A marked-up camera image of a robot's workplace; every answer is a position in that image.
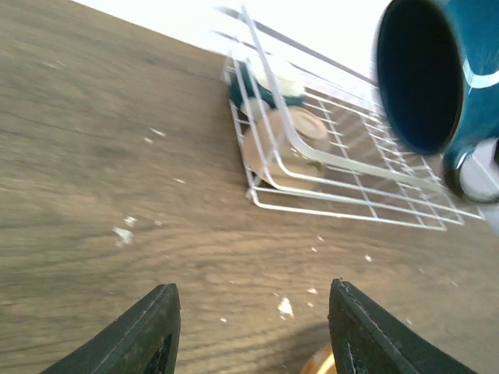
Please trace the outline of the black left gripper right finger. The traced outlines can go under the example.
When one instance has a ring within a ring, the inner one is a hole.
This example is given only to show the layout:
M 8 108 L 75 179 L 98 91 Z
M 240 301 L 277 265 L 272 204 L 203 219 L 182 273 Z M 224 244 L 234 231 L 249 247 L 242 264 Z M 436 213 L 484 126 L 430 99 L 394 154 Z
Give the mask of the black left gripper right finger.
M 352 283 L 331 283 L 328 323 L 338 373 L 473 374 Z

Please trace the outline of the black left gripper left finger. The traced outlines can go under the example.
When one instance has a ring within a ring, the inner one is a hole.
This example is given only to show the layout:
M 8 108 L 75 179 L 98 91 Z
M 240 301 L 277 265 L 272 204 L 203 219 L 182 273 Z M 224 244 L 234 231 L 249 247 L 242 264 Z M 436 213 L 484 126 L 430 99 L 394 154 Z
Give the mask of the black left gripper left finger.
M 173 373 L 180 328 L 178 288 L 175 284 L 159 284 L 43 373 Z

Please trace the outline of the round bamboo steamer tray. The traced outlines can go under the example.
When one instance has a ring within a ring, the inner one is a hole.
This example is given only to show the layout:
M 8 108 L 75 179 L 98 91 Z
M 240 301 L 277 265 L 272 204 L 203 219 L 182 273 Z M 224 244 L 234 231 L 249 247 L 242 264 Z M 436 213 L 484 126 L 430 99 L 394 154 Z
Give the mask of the round bamboo steamer tray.
M 301 368 L 300 374 L 337 374 L 336 362 L 331 345 L 316 351 Z

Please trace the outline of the small white bowl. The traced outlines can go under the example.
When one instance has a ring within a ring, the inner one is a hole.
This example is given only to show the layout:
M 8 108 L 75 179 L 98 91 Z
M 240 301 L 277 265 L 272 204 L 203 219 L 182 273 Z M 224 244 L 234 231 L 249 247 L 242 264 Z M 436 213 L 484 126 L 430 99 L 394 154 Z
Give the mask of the small white bowl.
M 329 152 L 331 142 L 327 126 L 313 113 L 304 108 L 291 106 L 289 109 L 294 128 L 301 139 L 315 150 Z M 267 113 L 269 125 L 274 133 L 276 143 L 280 145 L 279 155 L 268 164 L 269 173 L 263 170 L 263 160 L 272 153 L 272 144 L 269 132 L 263 119 L 256 123 L 255 130 L 260 140 L 263 153 L 257 150 L 257 143 L 253 130 L 247 129 L 242 143 L 242 156 L 246 164 L 269 185 L 280 185 L 282 187 L 303 189 L 313 191 L 317 189 L 318 183 L 310 180 L 296 178 L 288 175 L 289 172 L 322 178 L 325 175 L 324 164 L 303 156 L 288 141 L 283 121 L 279 110 L 274 109 Z

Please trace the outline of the white wire dish rack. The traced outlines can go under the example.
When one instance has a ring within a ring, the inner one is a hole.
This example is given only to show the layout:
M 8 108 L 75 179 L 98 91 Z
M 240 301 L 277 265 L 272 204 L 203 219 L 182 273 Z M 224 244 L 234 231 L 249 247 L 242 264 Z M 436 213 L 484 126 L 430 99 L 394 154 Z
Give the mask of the white wire dish rack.
M 479 207 L 459 202 L 444 189 L 435 160 L 397 144 L 370 77 L 258 22 L 245 6 L 220 5 L 218 11 L 236 24 L 222 77 L 248 184 L 246 196 L 255 205 L 435 231 L 483 218 Z M 310 111 L 327 126 L 329 152 L 301 139 L 291 106 Z M 280 157 L 267 117 L 274 109 L 292 146 L 326 167 L 322 178 L 288 175 L 317 182 L 317 189 L 269 185 L 244 161 L 242 143 L 249 128 L 263 153 L 255 130 L 260 119 L 272 144 L 272 153 L 263 160 L 266 174 L 268 164 Z

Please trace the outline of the dark blue mug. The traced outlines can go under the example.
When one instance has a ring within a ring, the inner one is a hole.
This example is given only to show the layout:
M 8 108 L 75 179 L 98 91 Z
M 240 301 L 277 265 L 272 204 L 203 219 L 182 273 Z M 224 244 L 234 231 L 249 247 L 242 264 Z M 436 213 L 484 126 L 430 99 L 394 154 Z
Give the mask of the dark blue mug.
M 476 205 L 461 172 L 498 138 L 498 2 L 392 1 L 377 30 L 379 96 L 392 132 L 413 153 L 442 157 L 448 190 Z

